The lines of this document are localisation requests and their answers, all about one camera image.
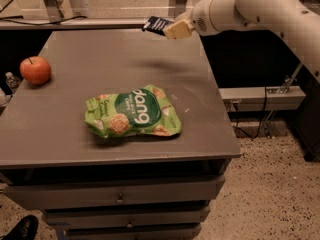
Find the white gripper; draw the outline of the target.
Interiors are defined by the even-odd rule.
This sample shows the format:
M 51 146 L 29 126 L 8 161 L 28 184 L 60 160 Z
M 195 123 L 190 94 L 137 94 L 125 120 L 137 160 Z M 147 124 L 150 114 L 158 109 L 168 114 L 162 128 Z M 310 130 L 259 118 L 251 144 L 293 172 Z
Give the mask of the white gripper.
M 184 39 L 196 31 L 201 36 L 215 35 L 238 27 L 235 0 L 201 0 L 163 29 L 170 39 Z

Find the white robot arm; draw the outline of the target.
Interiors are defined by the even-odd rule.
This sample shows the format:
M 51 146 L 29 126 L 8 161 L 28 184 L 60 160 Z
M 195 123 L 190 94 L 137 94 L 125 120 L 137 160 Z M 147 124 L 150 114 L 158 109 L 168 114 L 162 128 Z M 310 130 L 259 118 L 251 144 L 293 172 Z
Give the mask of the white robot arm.
M 299 0 L 201 0 L 164 28 L 169 39 L 269 30 L 320 81 L 320 15 Z

